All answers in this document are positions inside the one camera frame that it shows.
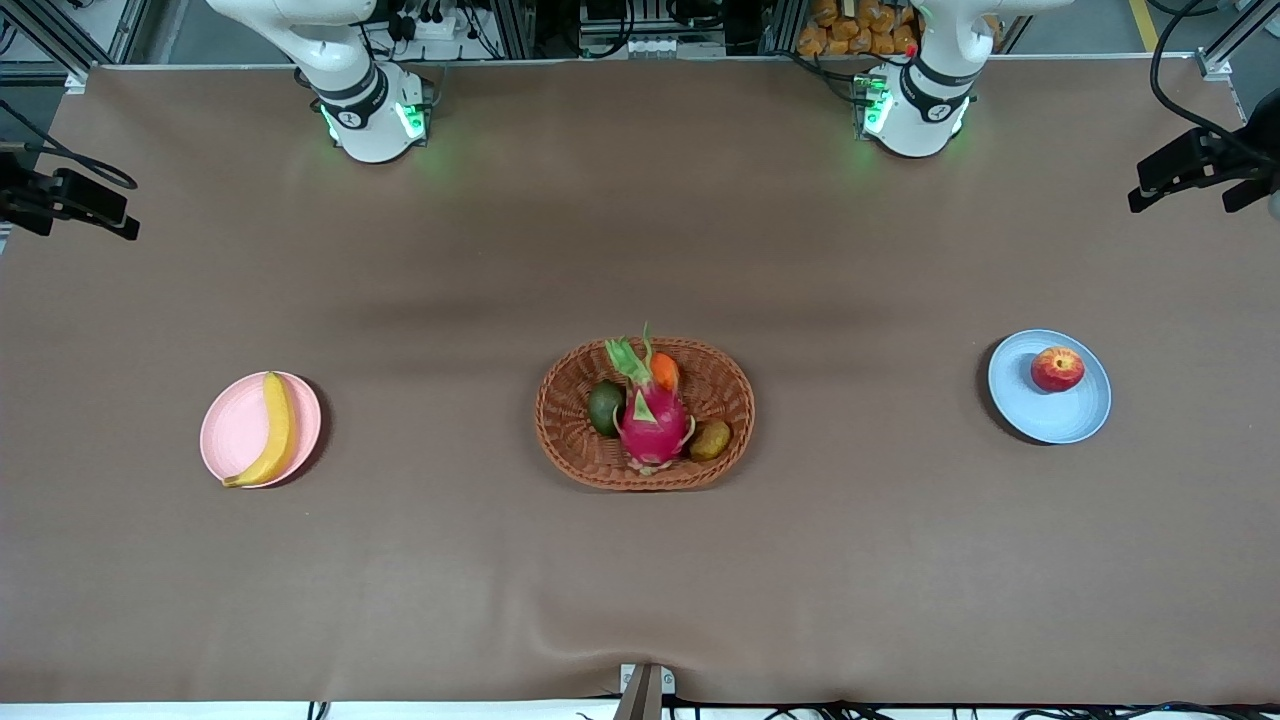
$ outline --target green avocado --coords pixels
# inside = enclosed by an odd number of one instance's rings
[[[591,427],[604,437],[618,437],[618,429],[613,424],[613,414],[627,401],[627,393],[622,386],[609,380],[595,383],[591,395],[586,397],[586,414],[591,419]]]

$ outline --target yellow stripe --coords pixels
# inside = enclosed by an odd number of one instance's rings
[[[1156,40],[1160,35],[1156,33],[1156,23],[1151,22],[1151,9],[1147,8],[1147,0],[1129,0],[1129,9],[1133,10],[1133,22],[1138,23],[1142,46],[1147,49],[1147,53],[1151,53],[1156,49]]]

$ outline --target basket rim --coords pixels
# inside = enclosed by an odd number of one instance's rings
[[[626,487],[621,487],[618,483],[604,482],[598,478],[594,478],[593,475],[579,471],[577,468],[575,468],[566,457],[563,457],[558,451],[556,451],[550,441],[550,436],[547,430],[547,425],[543,421],[543,407],[547,405],[548,396],[552,391],[552,379],[572,359],[577,357],[581,354],[591,352],[596,347],[603,348],[604,341],[607,340],[616,340],[616,338],[602,337],[591,340],[581,345],[577,345],[572,347],[568,352],[561,355],[554,363],[552,363],[550,368],[543,375],[541,383],[538,387],[538,395],[534,402],[534,425],[538,430],[538,445],[541,446],[543,454],[547,455],[547,459],[550,460],[553,465],[556,465],[556,469],[558,469],[561,473],[563,473],[564,475],[567,475],[568,478],[571,478],[577,483],[582,483],[585,486],[600,489],[609,489],[614,492],[699,488],[714,483],[716,480],[722,478],[726,473],[728,473],[728,470],[737,464],[737,461],[742,457],[742,455],[745,455],[746,446],[750,443],[751,436],[755,432],[755,391],[751,388],[751,380],[746,377],[746,373],[742,372],[741,365],[739,365],[737,361],[733,360],[731,355],[716,347],[714,345],[691,337],[662,336],[650,340],[655,348],[662,345],[685,345],[686,347],[691,347],[700,352],[712,355],[718,360],[722,360],[730,368],[732,374],[740,380],[742,395],[745,396],[746,400],[745,428],[742,429],[741,433],[737,433],[732,438],[728,452],[722,455],[714,465],[712,465],[703,473],[695,474],[685,480],[673,480],[673,479],[664,480],[663,478],[664,471],[657,471],[648,478],[640,478],[637,482],[628,483]]]

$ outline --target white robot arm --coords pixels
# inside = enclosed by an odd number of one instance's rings
[[[385,163],[426,140],[422,79],[374,63],[351,27],[375,0],[207,0],[288,55],[320,96],[329,133],[362,163]]]
[[[969,106],[969,88],[991,56],[995,37],[983,15],[1029,14],[1074,0],[913,0],[924,20],[920,50],[905,64],[884,64],[877,105],[864,132],[891,152],[924,158],[942,150]]]

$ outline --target pink plate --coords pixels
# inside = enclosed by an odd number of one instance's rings
[[[302,378],[279,370],[276,374],[284,378],[284,386],[293,396],[298,450],[278,478],[260,486],[244,486],[247,488],[265,488],[288,478],[302,466],[320,439],[320,398]],[[265,377],[266,373],[255,373],[236,380],[205,414],[205,423],[200,427],[200,455],[219,480],[243,473],[266,447]]]

